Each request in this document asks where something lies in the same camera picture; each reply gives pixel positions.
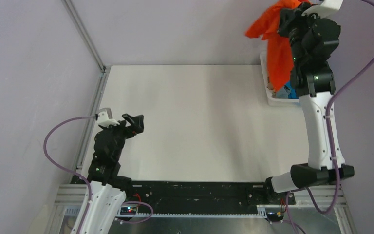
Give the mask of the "orange t shirt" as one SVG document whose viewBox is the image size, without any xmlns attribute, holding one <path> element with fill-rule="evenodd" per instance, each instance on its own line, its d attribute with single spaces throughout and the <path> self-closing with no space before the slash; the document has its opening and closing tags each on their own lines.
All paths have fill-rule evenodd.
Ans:
<svg viewBox="0 0 374 234">
<path fill-rule="evenodd" d="M 293 57 L 289 39 L 278 35 L 280 10 L 296 8 L 303 0 L 279 0 L 268 7 L 261 16 L 248 28 L 245 36 L 251 39 L 261 38 L 267 41 L 267 71 L 268 82 L 272 83 L 275 91 L 290 81 L 293 69 Z"/>
</svg>

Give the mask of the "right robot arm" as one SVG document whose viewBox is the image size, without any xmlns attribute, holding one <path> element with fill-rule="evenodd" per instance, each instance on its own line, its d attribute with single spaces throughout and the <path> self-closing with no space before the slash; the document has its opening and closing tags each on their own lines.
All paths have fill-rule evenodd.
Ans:
<svg viewBox="0 0 374 234">
<path fill-rule="evenodd" d="M 304 113 L 308 136 L 308 161 L 289 172 L 270 177 L 263 197 L 277 203 L 283 192 L 328 183 L 339 184 L 355 174 L 339 149 L 334 120 L 335 78 L 328 59 L 339 45 L 340 26 L 330 19 L 340 0 L 320 4 L 302 3 L 280 11 L 277 33 L 288 38 L 292 52 L 292 87 Z"/>
</svg>

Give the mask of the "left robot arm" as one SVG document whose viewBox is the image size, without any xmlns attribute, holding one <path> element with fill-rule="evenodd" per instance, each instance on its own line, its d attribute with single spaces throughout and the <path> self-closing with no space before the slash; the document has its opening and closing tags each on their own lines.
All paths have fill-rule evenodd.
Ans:
<svg viewBox="0 0 374 234">
<path fill-rule="evenodd" d="M 115 120 L 109 108 L 95 115 L 101 131 L 94 137 L 94 153 L 86 177 L 87 190 L 72 229 L 74 234 L 108 233 L 122 203 L 128 203 L 134 197 L 131 179 L 118 175 L 119 160 L 126 140 L 144 131 L 144 116 L 123 114 L 122 118 Z"/>
</svg>

